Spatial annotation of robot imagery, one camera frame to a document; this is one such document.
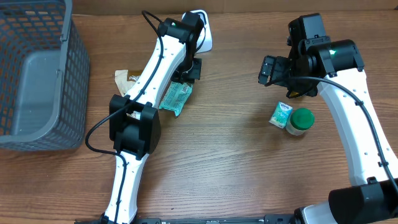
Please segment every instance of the teal plastic package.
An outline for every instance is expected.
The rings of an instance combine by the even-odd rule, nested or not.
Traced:
[[[159,109],[174,111],[175,116],[180,115],[185,102],[192,93],[192,86],[186,83],[171,82]]]
[[[274,114],[269,122],[277,127],[285,128],[287,120],[292,113],[293,108],[285,103],[278,102]]]

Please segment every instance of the wood grain surface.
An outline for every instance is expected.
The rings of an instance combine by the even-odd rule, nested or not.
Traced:
[[[143,9],[156,14],[393,10],[396,0],[78,0],[73,12],[85,15],[137,15]]]
[[[182,114],[160,113],[162,137],[144,168],[139,217],[254,217],[292,213],[349,187],[334,121],[321,97],[288,100],[286,89],[257,83],[266,55],[287,56],[287,24],[311,12],[210,14],[213,50]],[[180,15],[171,15],[178,19]],[[324,12],[332,40],[352,39],[389,143],[398,152],[398,12]],[[140,70],[155,34],[141,16],[76,16],[91,59],[86,127],[108,113],[118,93],[114,71]],[[278,101],[316,117],[304,136],[268,123]],[[91,142],[112,148],[108,124]],[[115,158],[86,146],[55,152],[0,151],[0,223],[94,220],[108,206]],[[398,223],[389,220],[384,223]]]

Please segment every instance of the clear jar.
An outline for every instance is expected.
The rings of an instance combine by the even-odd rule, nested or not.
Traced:
[[[304,134],[304,132],[312,127],[315,122],[313,113],[306,109],[297,109],[290,115],[287,120],[286,130],[295,136]]]

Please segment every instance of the brown label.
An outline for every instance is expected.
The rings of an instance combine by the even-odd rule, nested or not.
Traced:
[[[135,71],[130,71],[127,73],[127,81],[134,81],[136,82],[139,77],[141,76],[143,70],[135,70]]]

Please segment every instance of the basket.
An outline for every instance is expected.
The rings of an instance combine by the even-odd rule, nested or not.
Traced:
[[[1,1],[0,148],[78,147],[89,63],[72,21],[72,0]]]

